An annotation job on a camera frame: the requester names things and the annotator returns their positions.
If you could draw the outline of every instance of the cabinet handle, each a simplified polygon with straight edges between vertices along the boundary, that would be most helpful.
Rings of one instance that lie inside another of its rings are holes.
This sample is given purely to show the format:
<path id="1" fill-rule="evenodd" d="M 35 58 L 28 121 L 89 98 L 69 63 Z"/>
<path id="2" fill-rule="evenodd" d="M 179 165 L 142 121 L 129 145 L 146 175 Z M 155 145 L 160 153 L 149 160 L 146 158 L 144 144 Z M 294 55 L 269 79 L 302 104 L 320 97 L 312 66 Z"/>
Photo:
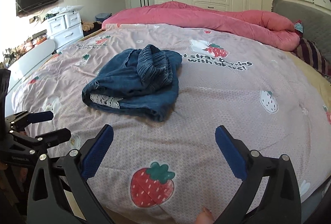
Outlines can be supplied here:
<path id="1" fill-rule="evenodd" d="M 69 36 L 71 36 L 71 35 L 73 35 L 73 32 L 70 33 L 70 34 L 68 34 L 68 35 L 65 35 L 64 37 L 67 38 L 67 37 L 69 37 Z"/>

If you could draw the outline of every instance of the silver bolt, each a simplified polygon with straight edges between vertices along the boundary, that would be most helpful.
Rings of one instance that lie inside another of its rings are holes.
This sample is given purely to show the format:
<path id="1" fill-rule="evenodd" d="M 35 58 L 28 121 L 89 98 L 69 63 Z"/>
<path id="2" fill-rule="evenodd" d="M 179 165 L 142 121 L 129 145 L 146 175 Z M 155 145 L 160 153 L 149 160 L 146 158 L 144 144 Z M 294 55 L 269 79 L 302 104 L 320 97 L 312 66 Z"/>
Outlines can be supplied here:
<path id="1" fill-rule="evenodd" d="M 76 149 L 73 149 L 72 151 L 69 152 L 69 155 L 71 157 L 75 157 L 75 156 L 77 156 L 77 154 L 78 154 L 78 150 L 76 150 Z"/>
<path id="2" fill-rule="evenodd" d="M 252 150 L 252 151 L 251 151 L 251 155 L 252 155 L 253 157 L 258 157 L 258 156 L 260 156 L 260 153 L 259 153 L 258 151 L 256 151 L 256 150 Z"/>
<path id="3" fill-rule="evenodd" d="M 39 159 L 41 161 L 45 160 L 46 158 L 47 158 L 47 155 L 46 154 L 41 154 L 40 157 L 39 157 Z"/>
<path id="4" fill-rule="evenodd" d="M 284 154 L 284 155 L 282 155 L 282 159 L 284 161 L 289 161 L 290 160 L 290 157 L 288 155 Z"/>

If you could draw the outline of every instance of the wardrobe drawer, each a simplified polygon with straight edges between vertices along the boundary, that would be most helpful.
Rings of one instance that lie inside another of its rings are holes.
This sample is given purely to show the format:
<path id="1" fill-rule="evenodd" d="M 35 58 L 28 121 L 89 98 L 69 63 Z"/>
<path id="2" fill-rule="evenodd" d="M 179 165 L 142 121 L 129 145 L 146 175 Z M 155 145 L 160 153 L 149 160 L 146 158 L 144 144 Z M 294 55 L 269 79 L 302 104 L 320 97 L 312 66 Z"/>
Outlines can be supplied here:
<path id="1" fill-rule="evenodd" d="M 67 31 L 52 37 L 56 43 L 56 49 L 83 36 L 82 25 L 78 24 L 69 28 Z"/>
<path id="2" fill-rule="evenodd" d="M 197 7 L 205 8 L 207 10 L 229 11 L 228 5 L 205 4 L 199 2 L 193 2 L 193 5 Z"/>
<path id="3" fill-rule="evenodd" d="M 66 15 L 67 20 L 67 27 L 74 26 L 78 23 L 81 23 L 80 15 L 79 13 L 69 13 Z"/>
<path id="4" fill-rule="evenodd" d="M 56 33 L 59 33 L 60 31 L 63 31 L 66 29 L 66 22 L 64 20 L 64 16 L 60 18 L 56 18 L 49 22 L 49 29 L 50 33 L 47 33 L 48 35 L 54 35 Z"/>

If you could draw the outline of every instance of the blue denim pants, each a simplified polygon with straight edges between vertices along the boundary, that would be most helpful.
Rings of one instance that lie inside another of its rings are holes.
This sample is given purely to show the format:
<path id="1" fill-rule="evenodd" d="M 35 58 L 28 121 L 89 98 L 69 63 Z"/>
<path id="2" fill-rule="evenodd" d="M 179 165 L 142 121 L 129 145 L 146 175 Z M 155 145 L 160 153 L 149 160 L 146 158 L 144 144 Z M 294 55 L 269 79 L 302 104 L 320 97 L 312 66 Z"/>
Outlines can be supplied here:
<path id="1" fill-rule="evenodd" d="M 181 62 L 179 53 L 151 44 L 144 49 L 129 48 L 114 56 L 84 87 L 82 100 L 105 112 L 164 121 L 178 97 L 176 71 Z M 96 102 L 94 96 L 104 96 L 103 102 Z"/>

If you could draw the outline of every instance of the gray headboard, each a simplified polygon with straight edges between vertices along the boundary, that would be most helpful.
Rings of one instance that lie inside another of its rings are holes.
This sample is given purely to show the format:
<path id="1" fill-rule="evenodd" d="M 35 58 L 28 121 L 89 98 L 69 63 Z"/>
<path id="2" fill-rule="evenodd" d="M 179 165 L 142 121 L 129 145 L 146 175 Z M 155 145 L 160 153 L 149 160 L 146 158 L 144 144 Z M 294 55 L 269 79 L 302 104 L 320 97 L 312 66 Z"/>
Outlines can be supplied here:
<path id="1" fill-rule="evenodd" d="M 303 37 L 316 42 L 318 49 L 331 62 L 331 15 L 284 0 L 273 0 L 271 11 L 287 17 L 293 23 L 301 20 Z"/>

